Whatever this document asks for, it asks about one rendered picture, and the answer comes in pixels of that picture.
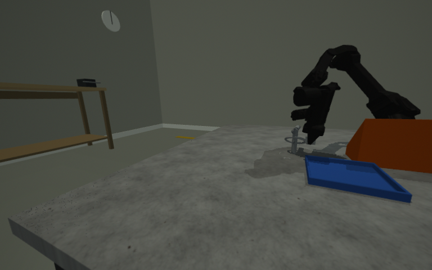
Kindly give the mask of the blue tray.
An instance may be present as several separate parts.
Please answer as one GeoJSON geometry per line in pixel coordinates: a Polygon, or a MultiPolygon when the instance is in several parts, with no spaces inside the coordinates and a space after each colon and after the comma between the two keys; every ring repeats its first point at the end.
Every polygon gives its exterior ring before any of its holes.
{"type": "Polygon", "coordinates": [[[410,203],[412,195],[375,163],[305,155],[309,185],[410,203]]]}

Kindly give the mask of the grey t-shaped steel stake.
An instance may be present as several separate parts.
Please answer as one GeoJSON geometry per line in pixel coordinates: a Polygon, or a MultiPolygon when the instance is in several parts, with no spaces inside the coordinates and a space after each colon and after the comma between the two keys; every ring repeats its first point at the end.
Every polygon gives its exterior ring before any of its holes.
{"type": "MultiPolygon", "coordinates": [[[[292,129],[292,136],[298,136],[298,130],[300,129],[300,125],[297,125],[294,129],[292,129]]],[[[296,153],[296,148],[297,148],[297,141],[298,139],[293,138],[292,139],[292,147],[291,147],[291,153],[295,154],[296,153]]]]}

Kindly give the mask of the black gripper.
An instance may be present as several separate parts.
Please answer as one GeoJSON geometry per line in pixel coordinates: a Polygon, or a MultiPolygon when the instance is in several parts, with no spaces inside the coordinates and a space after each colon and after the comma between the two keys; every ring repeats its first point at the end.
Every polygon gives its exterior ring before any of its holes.
{"type": "Polygon", "coordinates": [[[319,136],[323,136],[330,105],[314,104],[310,106],[310,119],[303,126],[307,133],[307,144],[311,145],[319,136]]]}

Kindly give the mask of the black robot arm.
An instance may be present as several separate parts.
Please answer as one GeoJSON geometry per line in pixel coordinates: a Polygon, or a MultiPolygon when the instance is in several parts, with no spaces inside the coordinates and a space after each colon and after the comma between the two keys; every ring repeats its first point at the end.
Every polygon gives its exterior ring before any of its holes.
{"type": "Polygon", "coordinates": [[[311,105],[330,105],[335,91],[340,90],[337,82],[320,86],[326,79],[328,67],[345,71],[369,98],[366,106],[376,119],[415,119],[420,109],[396,92],[387,91],[361,65],[361,56],[355,46],[342,45],[328,49],[319,58],[314,69],[302,81],[302,87],[293,92],[293,103],[297,107],[310,105],[308,109],[294,110],[293,121],[310,119],[311,105]],[[334,57],[334,58],[333,58],[334,57]]]}

